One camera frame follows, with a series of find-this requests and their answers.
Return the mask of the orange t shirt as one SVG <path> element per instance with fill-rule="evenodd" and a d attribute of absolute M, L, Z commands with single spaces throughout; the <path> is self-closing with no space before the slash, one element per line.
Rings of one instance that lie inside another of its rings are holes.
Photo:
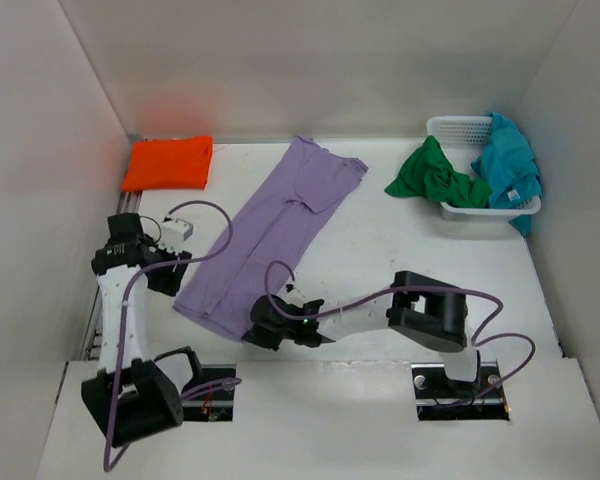
<path fill-rule="evenodd" d="M 211 136 L 137 142 L 132 146 L 121 191 L 204 190 L 213 147 Z"/>

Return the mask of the lavender t shirt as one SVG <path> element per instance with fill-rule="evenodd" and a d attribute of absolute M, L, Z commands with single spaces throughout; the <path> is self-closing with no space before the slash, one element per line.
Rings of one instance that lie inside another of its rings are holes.
<path fill-rule="evenodd" d="M 181 288 L 174 309 L 194 323 L 239 341 L 250 311 L 276 293 L 319 231 L 368 171 L 358 158 L 341 157 L 308 137 L 296 137 L 266 180 L 213 244 Z M 284 266 L 272 267 L 274 260 Z"/>

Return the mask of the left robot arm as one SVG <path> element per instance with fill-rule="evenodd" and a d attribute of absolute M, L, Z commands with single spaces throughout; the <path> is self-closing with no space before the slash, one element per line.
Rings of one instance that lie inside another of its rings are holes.
<path fill-rule="evenodd" d="M 143 230 L 137 213 L 108 218 L 110 237 L 91 261 L 102 302 L 102 340 L 96 375 L 81 398 L 108 446 L 122 448 L 178 427 L 182 398 L 204 387 L 204 373 L 189 347 L 151 357 L 146 338 L 146 297 L 175 296 L 190 253 L 177 252 Z"/>

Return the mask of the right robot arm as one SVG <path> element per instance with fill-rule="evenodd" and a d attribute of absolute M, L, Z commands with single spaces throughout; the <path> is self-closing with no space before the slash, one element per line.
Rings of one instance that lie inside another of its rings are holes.
<path fill-rule="evenodd" d="M 469 339 L 466 296 L 444 282 L 409 271 L 394 276 L 396 287 L 440 287 L 440 292 L 395 292 L 356 308 L 347 302 L 304 301 L 296 293 L 259 297 L 250 311 L 252 326 L 242 340 L 278 350 L 285 340 L 309 348 L 354 334 L 392 330 L 440 355 L 444 384 L 453 394 L 469 394 L 480 383 L 480 355 Z"/>

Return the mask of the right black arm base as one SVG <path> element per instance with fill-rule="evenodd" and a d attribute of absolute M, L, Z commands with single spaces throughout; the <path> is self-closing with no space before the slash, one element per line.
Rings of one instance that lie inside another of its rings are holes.
<path fill-rule="evenodd" d="M 482 364 L 473 383 L 448 379 L 442 364 L 412 364 L 416 413 L 420 421 L 508 421 L 502 387 L 478 394 L 500 380 L 496 362 Z"/>

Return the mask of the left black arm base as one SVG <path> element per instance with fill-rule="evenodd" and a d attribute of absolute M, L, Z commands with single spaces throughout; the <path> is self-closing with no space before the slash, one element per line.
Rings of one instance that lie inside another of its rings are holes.
<path fill-rule="evenodd" d="M 202 383 L 234 377 L 236 366 L 211 364 L 202 366 Z M 206 390 L 203 396 L 183 402 L 185 422 L 231 422 L 233 420 L 234 390 Z"/>

